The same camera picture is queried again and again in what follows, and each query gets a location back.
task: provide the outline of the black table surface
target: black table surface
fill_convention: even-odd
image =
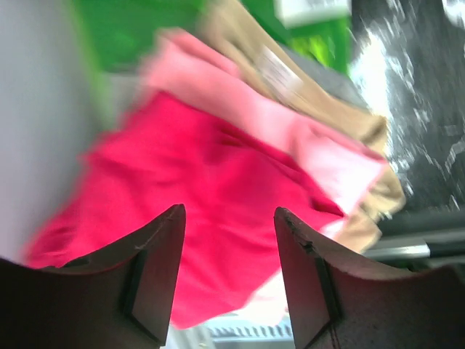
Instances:
[[[407,196],[393,220],[457,215],[465,205],[465,29],[441,0],[353,0],[352,21],[350,75],[389,119],[387,153]]]

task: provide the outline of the metal grate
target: metal grate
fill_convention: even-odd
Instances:
[[[286,316],[276,326],[261,326],[239,316],[213,318],[204,326],[214,342],[282,342],[293,341],[291,321]]]

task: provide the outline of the tan cloth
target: tan cloth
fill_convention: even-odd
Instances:
[[[212,1],[199,22],[198,33],[208,45],[236,62],[243,80],[262,95],[325,123],[384,156],[387,120],[328,95],[294,63],[238,0]],[[257,68],[264,47],[274,52],[302,80],[286,98],[273,93]],[[388,167],[337,241],[356,252],[366,250],[381,235],[375,224],[381,214],[396,212],[404,203],[400,182]]]

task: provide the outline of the cloth stack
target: cloth stack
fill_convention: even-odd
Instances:
[[[184,329],[234,310],[278,322],[276,207],[367,249],[381,214],[404,202],[384,158],[386,119],[330,96],[237,0],[213,2],[198,35],[158,34],[137,106],[86,154],[73,198],[27,263],[63,266],[184,204],[171,322]]]

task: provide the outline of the red fabric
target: red fabric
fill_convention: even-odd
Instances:
[[[41,230],[28,264],[63,266],[183,203],[171,316],[178,328],[242,308],[279,270],[277,206],[316,230],[343,215],[289,156],[164,93],[85,159],[74,199]]]

